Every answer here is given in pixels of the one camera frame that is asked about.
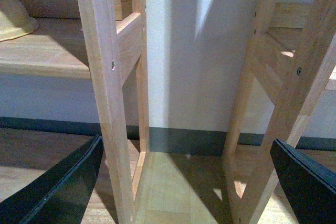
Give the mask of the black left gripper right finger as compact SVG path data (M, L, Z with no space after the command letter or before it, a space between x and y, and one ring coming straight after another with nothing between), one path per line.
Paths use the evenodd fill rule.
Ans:
M335 173L279 139L270 155L298 222L335 223Z

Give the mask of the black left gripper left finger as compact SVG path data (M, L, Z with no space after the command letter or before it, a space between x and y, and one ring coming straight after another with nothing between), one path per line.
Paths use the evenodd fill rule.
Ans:
M81 223L103 156L96 136L1 202L1 223Z

